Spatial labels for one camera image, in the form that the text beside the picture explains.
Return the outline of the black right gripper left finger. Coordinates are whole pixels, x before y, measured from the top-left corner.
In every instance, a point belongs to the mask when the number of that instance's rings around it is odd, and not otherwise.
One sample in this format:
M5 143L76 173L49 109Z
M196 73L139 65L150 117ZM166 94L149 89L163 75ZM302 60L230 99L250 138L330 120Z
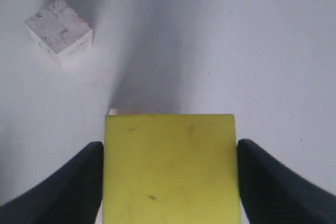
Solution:
M91 142L43 182L1 206L1 223L95 223L103 143Z

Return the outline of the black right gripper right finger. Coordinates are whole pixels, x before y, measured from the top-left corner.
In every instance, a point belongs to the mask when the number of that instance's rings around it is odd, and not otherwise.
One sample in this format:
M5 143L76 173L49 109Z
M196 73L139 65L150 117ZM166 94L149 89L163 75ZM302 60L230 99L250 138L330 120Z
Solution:
M335 223L335 195L249 139L237 144L238 186L250 223Z

